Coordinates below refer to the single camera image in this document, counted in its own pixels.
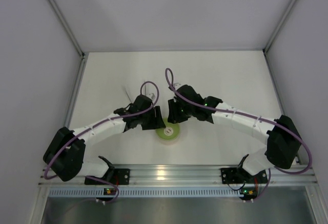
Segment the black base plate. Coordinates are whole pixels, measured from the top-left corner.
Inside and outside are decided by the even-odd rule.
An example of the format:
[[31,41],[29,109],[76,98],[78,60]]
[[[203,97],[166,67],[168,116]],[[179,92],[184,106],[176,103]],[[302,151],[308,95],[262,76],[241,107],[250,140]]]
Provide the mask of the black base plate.
[[223,184],[253,184],[255,180],[259,184],[266,184],[268,176],[265,170],[256,175],[251,175],[247,171],[238,167],[221,168],[221,179]]
[[114,185],[128,185],[130,180],[130,169],[109,169],[105,175],[101,178],[95,177],[96,179],[101,179],[110,182]]

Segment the green round lid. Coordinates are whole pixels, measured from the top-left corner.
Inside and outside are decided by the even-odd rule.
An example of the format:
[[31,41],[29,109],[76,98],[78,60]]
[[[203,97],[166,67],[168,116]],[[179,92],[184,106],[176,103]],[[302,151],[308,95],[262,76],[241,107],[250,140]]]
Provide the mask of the green round lid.
[[180,125],[173,124],[164,120],[164,128],[158,128],[155,130],[157,136],[164,141],[171,141],[176,139],[180,135]]

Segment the aluminium frame post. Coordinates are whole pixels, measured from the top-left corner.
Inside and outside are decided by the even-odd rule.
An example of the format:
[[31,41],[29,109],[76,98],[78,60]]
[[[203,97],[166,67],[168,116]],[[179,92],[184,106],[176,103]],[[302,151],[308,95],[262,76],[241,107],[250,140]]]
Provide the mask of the aluminium frame post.
[[277,39],[280,31],[283,29],[284,25],[287,23],[289,17],[291,16],[295,6],[297,5],[299,0],[289,0],[287,5],[285,6],[282,15],[280,16],[278,23],[276,24],[273,32],[270,34],[269,39],[263,48],[263,54],[266,56],[269,50],[271,49],[273,43]]
[[65,19],[64,14],[62,13],[60,7],[58,6],[56,0],[47,0],[47,2],[49,4],[50,8],[52,9],[52,11],[54,12],[55,16],[57,17],[62,29],[66,33],[66,36],[68,37],[69,41],[73,45],[75,51],[77,52],[79,57],[81,59],[83,59],[85,56],[85,53],[81,49],[81,46],[79,45],[73,31],[71,30],[67,20]]

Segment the aluminium mounting rail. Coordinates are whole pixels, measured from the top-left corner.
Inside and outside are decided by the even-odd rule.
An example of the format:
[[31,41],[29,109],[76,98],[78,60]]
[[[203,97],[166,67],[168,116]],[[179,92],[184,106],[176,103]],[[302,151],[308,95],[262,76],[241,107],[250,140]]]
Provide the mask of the aluminium mounting rail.
[[[221,165],[116,165],[118,171],[128,169],[129,186],[136,187],[221,187]],[[270,186],[318,185],[313,169],[302,174],[285,174],[272,168]]]

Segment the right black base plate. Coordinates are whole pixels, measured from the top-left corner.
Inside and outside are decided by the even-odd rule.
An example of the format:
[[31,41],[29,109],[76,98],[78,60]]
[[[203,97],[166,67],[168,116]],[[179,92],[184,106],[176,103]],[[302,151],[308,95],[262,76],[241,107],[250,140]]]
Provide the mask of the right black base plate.
[[266,184],[268,176],[265,170],[256,175],[251,175],[247,171],[238,167],[221,168],[221,179],[223,184],[253,184],[255,180],[259,184]]

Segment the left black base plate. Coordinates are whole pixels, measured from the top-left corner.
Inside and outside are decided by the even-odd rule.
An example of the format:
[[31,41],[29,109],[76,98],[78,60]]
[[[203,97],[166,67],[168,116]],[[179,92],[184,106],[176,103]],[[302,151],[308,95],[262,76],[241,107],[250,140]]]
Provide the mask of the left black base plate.
[[101,179],[110,182],[114,185],[128,185],[130,180],[130,169],[109,169],[105,175],[101,178],[95,177],[96,179]]

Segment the metal serving tongs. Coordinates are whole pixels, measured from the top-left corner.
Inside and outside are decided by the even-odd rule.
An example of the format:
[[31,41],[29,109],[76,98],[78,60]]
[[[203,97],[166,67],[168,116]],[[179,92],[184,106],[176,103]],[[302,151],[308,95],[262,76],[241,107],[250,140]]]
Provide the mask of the metal serving tongs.
[[145,87],[146,81],[142,82],[140,87],[137,89],[137,92],[134,93],[131,91],[131,88],[128,85],[121,85],[121,89],[126,95],[127,99],[129,100],[130,103],[134,102],[136,97],[140,94],[147,94],[147,88]]

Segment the left aluminium frame post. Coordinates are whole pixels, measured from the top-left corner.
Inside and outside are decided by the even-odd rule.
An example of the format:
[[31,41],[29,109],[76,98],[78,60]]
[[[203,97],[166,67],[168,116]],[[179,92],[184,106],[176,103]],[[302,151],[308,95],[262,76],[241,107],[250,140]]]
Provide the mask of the left aluminium frame post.
[[79,57],[81,59],[83,59],[85,56],[85,53],[81,49],[81,46],[79,45],[73,31],[71,30],[67,20],[65,19],[64,14],[62,13],[60,7],[58,6],[56,0],[47,0],[47,2],[49,4],[50,8],[52,9],[52,11],[54,12],[55,16],[57,17],[62,29],[66,33],[66,36],[68,37],[69,41],[73,45],[75,51],[77,52]]

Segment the round steel lunch box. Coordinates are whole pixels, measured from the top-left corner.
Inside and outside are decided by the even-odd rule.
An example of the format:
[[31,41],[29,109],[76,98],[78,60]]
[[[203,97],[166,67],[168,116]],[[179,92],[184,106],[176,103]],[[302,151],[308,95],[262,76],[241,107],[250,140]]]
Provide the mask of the round steel lunch box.
[[159,139],[159,142],[163,145],[166,145],[166,146],[171,146],[171,145],[175,145],[179,142],[179,138],[175,138],[175,139],[163,139],[163,138],[160,138]]

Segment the right aluminium frame post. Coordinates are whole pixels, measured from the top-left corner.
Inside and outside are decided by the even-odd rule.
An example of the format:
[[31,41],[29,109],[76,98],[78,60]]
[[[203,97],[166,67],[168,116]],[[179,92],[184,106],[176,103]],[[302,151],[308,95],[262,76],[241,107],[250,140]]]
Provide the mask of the right aluminium frame post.
[[285,6],[282,15],[280,16],[278,23],[276,24],[273,32],[270,34],[269,39],[263,48],[263,54],[266,56],[269,50],[271,49],[273,43],[277,39],[280,31],[283,29],[284,25],[287,23],[289,17],[291,16],[295,6],[297,5],[299,0],[289,0],[287,5]]

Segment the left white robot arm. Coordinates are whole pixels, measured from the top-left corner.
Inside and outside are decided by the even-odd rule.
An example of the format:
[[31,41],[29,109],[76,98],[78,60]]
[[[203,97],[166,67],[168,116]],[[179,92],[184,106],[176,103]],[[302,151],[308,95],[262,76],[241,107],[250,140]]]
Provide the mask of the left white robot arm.
[[116,109],[106,118],[85,127],[70,130],[60,128],[54,135],[43,155],[47,169],[52,170],[63,182],[76,176],[85,176],[85,183],[100,184],[110,182],[115,167],[104,156],[95,159],[86,155],[86,151],[113,135],[127,132],[141,126],[143,130],[165,128],[159,106],[155,106],[149,96],[138,95],[126,108]]

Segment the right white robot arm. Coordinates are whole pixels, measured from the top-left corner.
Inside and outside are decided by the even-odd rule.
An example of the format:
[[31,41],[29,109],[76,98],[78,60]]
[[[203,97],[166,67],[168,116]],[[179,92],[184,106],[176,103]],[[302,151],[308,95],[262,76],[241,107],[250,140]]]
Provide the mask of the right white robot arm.
[[289,169],[301,146],[300,135],[291,118],[264,119],[239,111],[221,99],[200,94],[189,85],[174,84],[175,92],[169,104],[169,122],[176,124],[194,117],[199,121],[227,126],[253,137],[265,146],[253,154],[245,155],[236,168],[243,180],[272,167]]

